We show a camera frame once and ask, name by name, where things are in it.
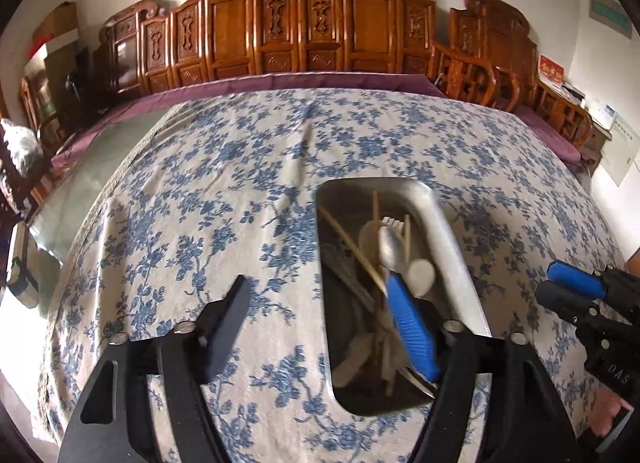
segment screw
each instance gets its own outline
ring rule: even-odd
[[[196,323],[190,320],[183,320],[182,322],[178,322],[178,324],[174,327],[174,332],[178,334],[191,333],[194,329],[196,329]]]
[[[465,329],[465,327],[462,326],[462,322],[458,322],[457,320],[446,320],[442,327],[449,333],[462,333]]]
[[[116,333],[109,338],[109,344],[112,346],[120,346],[124,344],[127,340],[129,340],[129,335],[126,333]]]
[[[524,346],[527,342],[527,337],[524,333],[520,333],[516,331],[515,333],[511,333],[511,342],[517,344],[518,346]]]

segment table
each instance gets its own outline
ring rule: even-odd
[[[609,140],[611,140],[611,133],[593,120],[591,136],[580,148],[583,162],[587,166],[591,176],[593,176],[593,173],[598,168],[602,160],[602,148]]]
[[[249,315],[206,389],[232,458],[405,461],[426,410],[355,417],[325,386],[314,191],[347,176],[408,176],[436,189],[494,335],[526,333],[583,427],[594,383],[584,351],[533,290],[555,258],[589,271],[623,266],[593,201],[510,114],[343,89],[190,101],[146,135],[94,204],[54,296],[40,382],[46,427],[60,439],[105,338],[162,335],[244,273]],[[149,387],[172,461],[161,382]],[[482,389],[476,398],[478,418]],[[464,461],[480,431],[473,423]]]

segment person's hand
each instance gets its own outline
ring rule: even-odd
[[[597,436],[606,436],[613,427],[613,419],[623,407],[628,411],[633,410],[626,400],[620,398],[608,387],[601,386],[596,391],[596,403],[588,415],[589,426],[593,433]]]

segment metal spoon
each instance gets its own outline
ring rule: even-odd
[[[398,233],[392,228],[382,226],[378,230],[378,240],[382,265],[395,273],[403,273],[406,267],[404,244]]]

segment cardboard box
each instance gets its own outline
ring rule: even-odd
[[[53,35],[53,37],[61,36],[78,27],[78,12],[76,4],[64,2],[58,5],[54,10],[42,21],[33,33],[33,42],[45,36]]]

